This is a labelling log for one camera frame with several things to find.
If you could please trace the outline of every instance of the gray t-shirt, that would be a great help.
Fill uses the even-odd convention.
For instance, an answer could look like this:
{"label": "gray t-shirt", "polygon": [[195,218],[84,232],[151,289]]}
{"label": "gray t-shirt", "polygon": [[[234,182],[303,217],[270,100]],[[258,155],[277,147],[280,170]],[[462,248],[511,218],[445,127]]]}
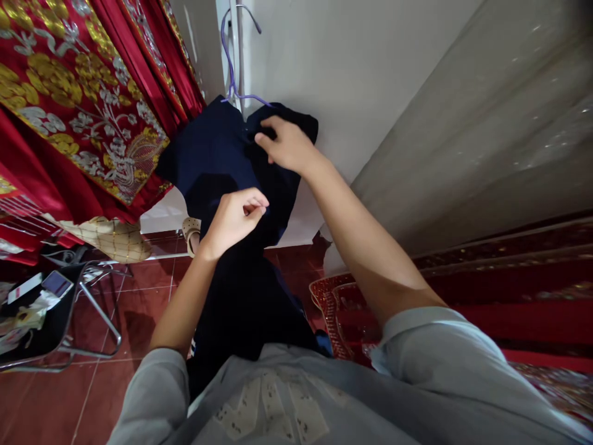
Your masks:
{"label": "gray t-shirt", "polygon": [[154,350],[109,444],[593,443],[458,312],[407,310],[383,335],[378,372],[268,344],[257,362],[228,359],[191,407],[183,357]]}

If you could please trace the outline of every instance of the wrist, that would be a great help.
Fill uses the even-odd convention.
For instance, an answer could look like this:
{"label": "wrist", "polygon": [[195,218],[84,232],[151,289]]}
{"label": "wrist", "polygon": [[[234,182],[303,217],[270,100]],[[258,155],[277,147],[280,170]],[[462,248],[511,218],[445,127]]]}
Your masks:
{"label": "wrist", "polygon": [[323,171],[331,165],[332,163],[330,160],[322,155],[320,151],[315,149],[315,153],[310,157],[307,165],[297,173],[299,173],[305,181],[309,182],[320,174],[323,174]]}
{"label": "wrist", "polygon": [[204,236],[198,244],[198,248],[194,251],[195,258],[205,261],[218,261],[222,254],[220,249],[210,242],[208,235]]}

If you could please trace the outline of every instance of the shoe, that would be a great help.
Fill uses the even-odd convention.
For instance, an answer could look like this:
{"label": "shoe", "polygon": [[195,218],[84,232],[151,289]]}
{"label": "shoe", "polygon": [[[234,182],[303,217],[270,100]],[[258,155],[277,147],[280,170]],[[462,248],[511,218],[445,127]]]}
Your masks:
{"label": "shoe", "polygon": [[201,221],[196,218],[185,218],[183,220],[183,224],[181,225],[181,231],[183,232],[183,238],[185,238],[185,242],[187,243],[187,253],[190,257],[194,257],[193,250],[191,249],[190,237],[194,233],[200,234],[200,226]]}

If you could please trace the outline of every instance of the hand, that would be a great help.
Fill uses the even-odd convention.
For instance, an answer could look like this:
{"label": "hand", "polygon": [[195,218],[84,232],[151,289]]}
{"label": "hand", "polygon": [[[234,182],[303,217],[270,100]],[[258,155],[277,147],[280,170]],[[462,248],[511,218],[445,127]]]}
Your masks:
{"label": "hand", "polygon": [[199,252],[209,260],[218,260],[255,229],[269,205],[255,187],[223,195],[208,233],[198,246]]}
{"label": "hand", "polygon": [[291,124],[278,116],[261,121],[262,127],[272,127],[276,132],[276,140],[271,140],[263,133],[255,135],[255,142],[267,153],[267,161],[295,171],[300,175],[303,171],[322,158],[311,140],[295,124]]}

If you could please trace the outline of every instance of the shirt sleeve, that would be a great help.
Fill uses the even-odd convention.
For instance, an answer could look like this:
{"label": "shirt sleeve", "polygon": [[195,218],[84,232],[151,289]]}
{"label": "shirt sleeve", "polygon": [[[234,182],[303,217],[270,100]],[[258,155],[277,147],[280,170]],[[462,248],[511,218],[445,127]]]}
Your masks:
{"label": "shirt sleeve", "polygon": [[394,315],[372,362],[378,372],[423,390],[493,416],[512,414],[507,420],[517,425],[529,419],[578,441],[591,437],[509,366],[490,337],[452,309],[424,307]]}
{"label": "shirt sleeve", "polygon": [[181,354],[172,349],[149,352],[128,385],[108,444],[162,443],[185,421],[189,398]]}

